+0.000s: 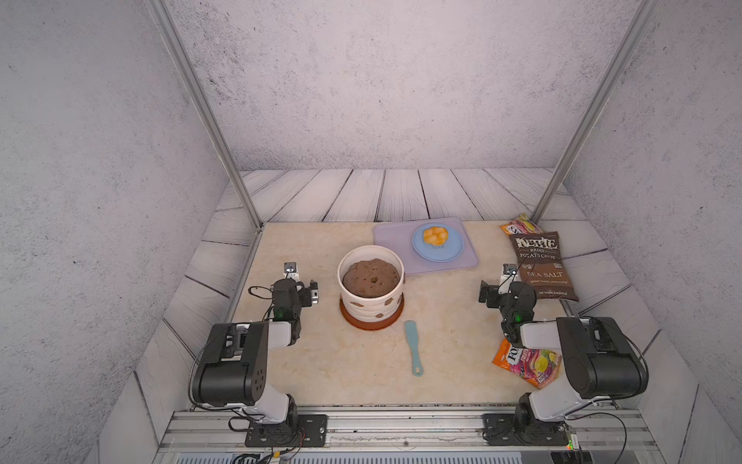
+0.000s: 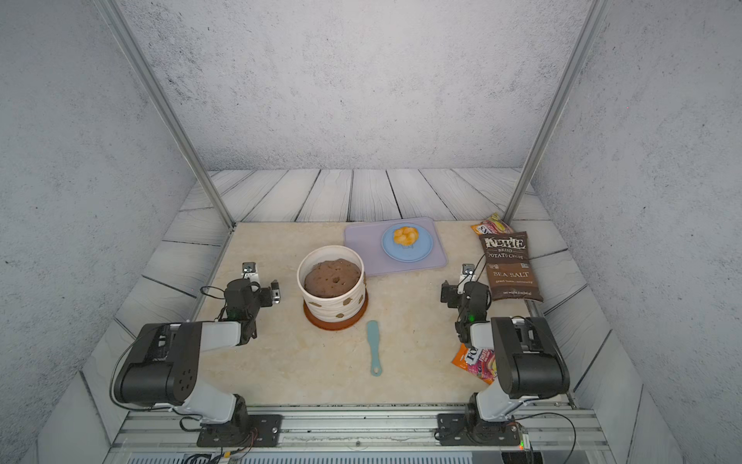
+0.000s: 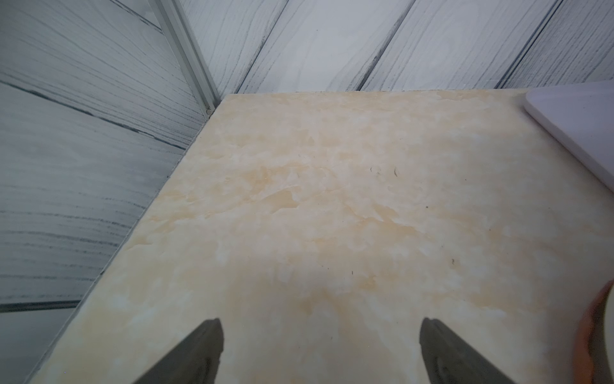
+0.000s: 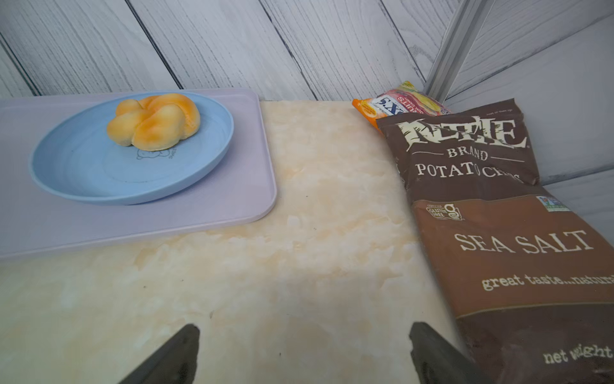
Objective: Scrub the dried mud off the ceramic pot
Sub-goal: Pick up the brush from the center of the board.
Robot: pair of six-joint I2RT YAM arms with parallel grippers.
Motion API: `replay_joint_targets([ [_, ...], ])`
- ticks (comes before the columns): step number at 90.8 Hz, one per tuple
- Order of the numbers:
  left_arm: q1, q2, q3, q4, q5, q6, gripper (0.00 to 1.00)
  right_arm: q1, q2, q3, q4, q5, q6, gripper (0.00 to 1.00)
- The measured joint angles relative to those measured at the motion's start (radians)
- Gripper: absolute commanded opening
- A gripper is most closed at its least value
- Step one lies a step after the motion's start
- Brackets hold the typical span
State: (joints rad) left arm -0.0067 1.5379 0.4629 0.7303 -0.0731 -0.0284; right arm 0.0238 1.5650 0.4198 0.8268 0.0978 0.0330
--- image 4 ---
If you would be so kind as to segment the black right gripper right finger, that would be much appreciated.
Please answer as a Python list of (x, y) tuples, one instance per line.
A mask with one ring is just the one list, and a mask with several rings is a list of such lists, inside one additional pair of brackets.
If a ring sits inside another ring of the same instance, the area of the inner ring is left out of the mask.
[(489, 379), (428, 323), (414, 323), (409, 332), (411, 357), (420, 383), (489, 383)]

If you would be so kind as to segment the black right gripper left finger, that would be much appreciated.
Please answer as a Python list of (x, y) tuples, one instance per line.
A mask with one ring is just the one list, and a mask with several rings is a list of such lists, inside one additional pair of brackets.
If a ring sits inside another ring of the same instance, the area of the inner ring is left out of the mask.
[(186, 324), (120, 383), (193, 383), (199, 338), (200, 330), (194, 324)]

